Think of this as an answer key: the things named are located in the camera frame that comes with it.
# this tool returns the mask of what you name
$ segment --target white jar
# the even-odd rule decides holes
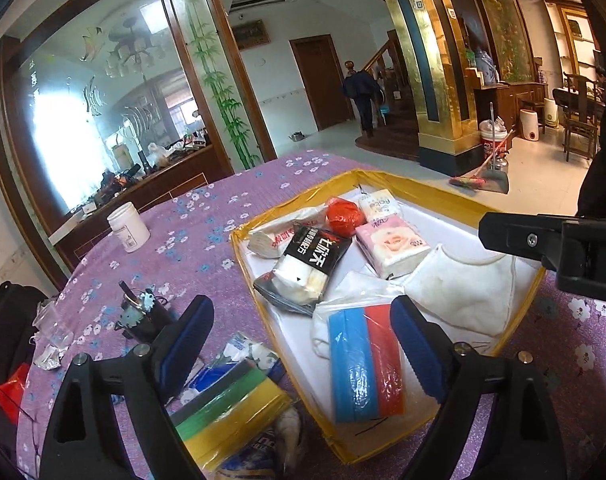
[[[150,238],[150,231],[141,220],[132,202],[112,211],[107,218],[112,232],[123,244],[126,253],[133,253]]]

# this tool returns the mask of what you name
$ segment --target pink tissue package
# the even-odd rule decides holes
[[[357,241],[384,280],[413,272],[430,246],[400,216],[392,215],[356,228]]]

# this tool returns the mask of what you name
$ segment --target blue plastic roll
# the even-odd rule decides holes
[[[364,308],[347,308],[329,318],[330,358],[337,422],[380,418],[376,372]]]

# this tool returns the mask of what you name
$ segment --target wooden chair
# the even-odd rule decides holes
[[[593,113],[593,107],[588,109],[590,98],[587,94],[587,85],[592,85],[593,95],[595,95],[596,83],[580,74],[563,72],[563,75],[567,78],[569,88],[578,91],[577,105],[573,99],[570,99],[568,106],[563,108],[565,122],[564,152],[567,154],[565,160],[570,160],[570,153],[576,153],[588,159],[593,158],[596,155],[596,146],[598,145],[598,119]],[[586,150],[571,146],[572,134],[577,134],[588,140]]]

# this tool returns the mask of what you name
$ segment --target yellow plastic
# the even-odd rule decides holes
[[[287,359],[283,357],[284,353],[282,352],[281,348],[279,348],[276,336],[269,322],[269,313],[266,311],[265,307],[260,301],[258,293],[252,287],[253,279],[250,277],[249,269],[245,264],[245,259],[241,252],[241,244],[243,240],[248,238],[249,231],[255,227],[258,227],[259,225],[276,218],[280,218],[283,215],[292,213],[303,207],[321,205],[331,197],[347,193],[358,186],[371,186],[375,189],[388,189],[392,195],[399,199],[405,200],[406,202],[423,207],[425,209],[429,209],[434,213],[446,216],[449,219],[461,222],[462,224],[468,225],[474,229],[478,229],[478,223],[480,222],[481,218],[483,218],[485,213],[489,211],[498,211],[465,196],[457,195],[444,189],[428,186],[427,184],[411,178],[385,173],[384,171],[352,170],[347,171],[346,173],[341,173],[334,178],[319,184],[318,186],[305,190],[288,202],[284,202],[278,206],[268,209],[259,216],[256,216],[251,222],[248,222],[247,224],[244,224],[238,229],[234,230],[232,232],[231,241],[237,257],[237,262],[241,267],[241,271],[243,272],[247,286],[253,295],[254,303],[259,311],[259,315],[261,316],[263,324],[265,325],[265,328],[270,336],[272,347],[281,355],[286,370],[291,368],[288,366]],[[512,334],[527,314],[529,306],[534,300],[536,292],[544,276],[545,269],[539,270],[531,288],[529,289],[525,301],[520,306],[516,315],[513,317],[512,322],[510,322],[491,355],[500,354],[502,348],[505,346],[507,341],[509,341]],[[305,391],[299,385],[297,378],[292,374],[289,375],[289,378],[301,396],[301,399],[303,400],[308,412],[310,412],[317,424],[320,426],[321,431],[323,432],[323,437],[325,438],[328,446],[330,446],[336,456],[344,464],[352,464],[371,458],[405,437],[411,435],[414,433],[414,431],[418,430],[420,427],[422,427],[422,425],[436,415],[436,412],[429,413],[424,421],[422,421],[420,424],[416,424],[412,428],[408,428],[408,431],[399,438],[391,440],[385,444],[385,446],[381,446],[366,455],[354,456],[338,438],[332,422],[317,409],[314,402],[309,401]]]
[[[290,404],[289,395],[265,378],[224,416],[184,444],[200,468],[216,471],[270,426]]]

